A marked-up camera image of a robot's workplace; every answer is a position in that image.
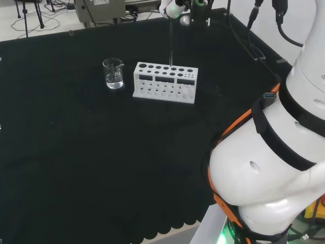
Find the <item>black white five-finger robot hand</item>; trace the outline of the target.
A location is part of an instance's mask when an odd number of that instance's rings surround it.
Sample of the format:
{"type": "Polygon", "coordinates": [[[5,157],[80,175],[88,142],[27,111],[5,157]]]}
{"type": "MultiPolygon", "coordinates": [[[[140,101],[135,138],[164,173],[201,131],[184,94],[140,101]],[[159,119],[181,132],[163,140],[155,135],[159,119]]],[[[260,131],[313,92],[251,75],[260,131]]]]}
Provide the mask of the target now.
{"type": "Polygon", "coordinates": [[[159,12],[169,20],[179,19],[183,26],[207,27],[214,1],[160,1],[159,12]]]}

